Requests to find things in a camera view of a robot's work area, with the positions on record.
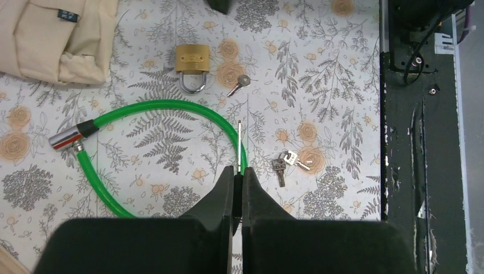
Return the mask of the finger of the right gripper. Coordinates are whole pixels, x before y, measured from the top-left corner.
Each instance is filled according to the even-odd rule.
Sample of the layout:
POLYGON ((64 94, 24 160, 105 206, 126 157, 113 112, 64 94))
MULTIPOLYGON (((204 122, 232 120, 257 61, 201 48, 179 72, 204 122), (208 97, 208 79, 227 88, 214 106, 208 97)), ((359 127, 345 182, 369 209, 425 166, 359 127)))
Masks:
POLYGON ((232 8, 234 0, 205 0, 205 2, 213 11, 227 15, 232 8))

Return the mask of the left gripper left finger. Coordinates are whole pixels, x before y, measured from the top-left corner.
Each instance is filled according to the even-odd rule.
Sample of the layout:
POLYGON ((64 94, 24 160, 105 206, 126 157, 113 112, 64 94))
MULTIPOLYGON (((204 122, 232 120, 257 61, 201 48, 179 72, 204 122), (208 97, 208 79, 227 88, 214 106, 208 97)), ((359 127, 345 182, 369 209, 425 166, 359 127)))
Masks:
POLYGON ((80 218, 62 223, 35 273, 230 273, 234 169, 177 218, 80 218))

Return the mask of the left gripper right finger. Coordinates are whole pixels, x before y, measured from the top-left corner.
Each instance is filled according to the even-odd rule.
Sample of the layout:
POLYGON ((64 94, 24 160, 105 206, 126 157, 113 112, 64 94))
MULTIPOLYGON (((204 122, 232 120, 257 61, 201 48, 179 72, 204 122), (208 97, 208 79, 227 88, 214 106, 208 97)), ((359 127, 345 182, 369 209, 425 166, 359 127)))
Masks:
POLYGON ((244 273, 415 273, 400 232, 381 221, 299 220, 263 190, 253 168, 242 188, 244 273))

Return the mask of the brass padlock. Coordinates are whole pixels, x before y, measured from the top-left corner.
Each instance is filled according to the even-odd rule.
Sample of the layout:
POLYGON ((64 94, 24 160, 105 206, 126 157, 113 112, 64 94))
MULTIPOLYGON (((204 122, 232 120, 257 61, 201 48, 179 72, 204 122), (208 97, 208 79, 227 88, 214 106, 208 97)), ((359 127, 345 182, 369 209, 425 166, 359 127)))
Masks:
POLYGON ((188 94, 197 94, 205 89, 209 73, 209 46, 184 44, 175 47, 175 71, 178 74, 180 88, 188 94), (189 88, 184 83, 185 75, 201 75, 201 84, 189 88))

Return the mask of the green cable lock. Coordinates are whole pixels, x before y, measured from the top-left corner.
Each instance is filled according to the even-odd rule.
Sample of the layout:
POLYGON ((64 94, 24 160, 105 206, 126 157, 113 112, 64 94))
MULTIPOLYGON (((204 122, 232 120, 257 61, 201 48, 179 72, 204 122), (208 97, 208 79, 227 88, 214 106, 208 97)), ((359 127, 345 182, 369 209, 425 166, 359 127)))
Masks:
POLYGON ((82 139, 88 138, 89 136, 98 132, 101 127, 116 120, 123 119, 127 116, 135 115, 140 112, 153 114, 160 110, 192 112, 194 114, 203 116, 212 123, 216 124, 229 137, 234 149, 237 150, 238 159, 236 175, 244 175, 244 169, 247 167, 247 154, 244 146, 241 143, 240 132, 236 132, 236 130, 227 120, 213 110, 202 105, 183 100, 148 100, 145 102, 138 102, 124 106, 103 114, 96 119, 87 120, 57 133, 49 138, 49 144, 56 151, 77 147, 78 152, 76 157, 79 161, 80 167, 98 198, 100 198, 103 204, 110 211, 112 211, 114 215, 121 218, 134 218, 135 215, 123 208, 123 206, 116 201, 116 199, 103 184, 97 171, 94 169, 87 152, 83 148, 82 139))

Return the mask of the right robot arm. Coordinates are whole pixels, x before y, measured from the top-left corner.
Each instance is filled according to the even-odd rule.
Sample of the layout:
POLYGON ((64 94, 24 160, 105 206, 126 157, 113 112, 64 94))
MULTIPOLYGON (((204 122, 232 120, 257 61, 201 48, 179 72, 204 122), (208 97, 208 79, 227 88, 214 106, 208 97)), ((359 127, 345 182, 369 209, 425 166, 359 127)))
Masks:
MULTIPOLYGON (((237 16, 249 19, 253 23, 256 19, 263 19, 266 15, 273 15, 278 1, 206 1, 208 6, 224 15, 229 14, 233 3, 239 3, 237 16)), ((317 1, 298 1, 294 7, 302 4, 305 9, 312 9, 317 1)), ((331 9, 332 13, 349 17, 350 9, 356 7, 357 1, 319 1, 324 10, 331 9)), ((379 1, 380 11, 388 18, 389 29, 383 29, 389 39, 390 67, 393 71, 416 73, 412 65, 417 58, 423 60, 424 65, 417 65, 419 72, 434 72, 435 61, 430 57, 430 37, 440 28, 440 24, 457 11, 469 9, 473 1, 379 1)))

